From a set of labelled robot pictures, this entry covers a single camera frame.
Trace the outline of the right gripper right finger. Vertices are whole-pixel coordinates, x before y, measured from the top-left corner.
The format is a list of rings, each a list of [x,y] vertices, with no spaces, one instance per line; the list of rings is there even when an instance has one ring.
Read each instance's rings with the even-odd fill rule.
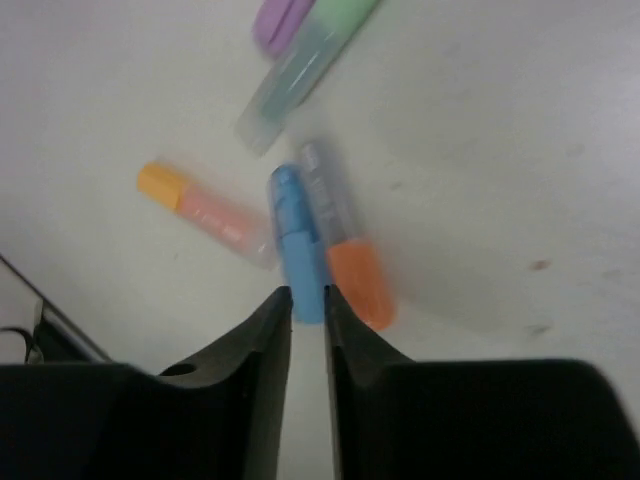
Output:
[[[325,290],[338,479],[635,479],[639,440],[577,359],[415,361]]]

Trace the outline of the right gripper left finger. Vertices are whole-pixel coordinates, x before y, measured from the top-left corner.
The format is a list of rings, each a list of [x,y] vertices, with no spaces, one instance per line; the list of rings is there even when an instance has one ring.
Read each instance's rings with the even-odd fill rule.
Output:
[[[292,299],[159,375],[113,362],[1,370],[5,479],[272,479],[290,364]]]

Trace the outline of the orange pastel highlighter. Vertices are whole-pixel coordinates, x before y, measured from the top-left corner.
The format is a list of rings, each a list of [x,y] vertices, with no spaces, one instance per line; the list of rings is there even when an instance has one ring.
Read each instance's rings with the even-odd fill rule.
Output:
[[[299,165],[335,285],[368,327],[389,327],[395,300],[378,252],[362,228],[341,158],[327,140],[316,139],[300,146]]]

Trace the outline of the yellow pink pastel highlighter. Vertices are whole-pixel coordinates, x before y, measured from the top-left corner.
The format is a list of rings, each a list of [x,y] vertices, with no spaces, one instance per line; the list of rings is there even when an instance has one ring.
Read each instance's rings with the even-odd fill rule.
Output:
[[[275,267],[270,221],[262,213],[162,161],[144,165],[136,185],[139,192],[235,254],[267,270]]]

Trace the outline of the blue pastel highlighter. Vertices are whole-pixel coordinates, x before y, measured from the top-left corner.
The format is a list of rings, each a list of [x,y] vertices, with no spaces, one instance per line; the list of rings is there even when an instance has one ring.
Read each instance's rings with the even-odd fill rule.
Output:
[[[324,290],[330,284],[325,249],[298,168],[277,167],[269,180],[272,225],[293,312],[303,324],[325,320]]]

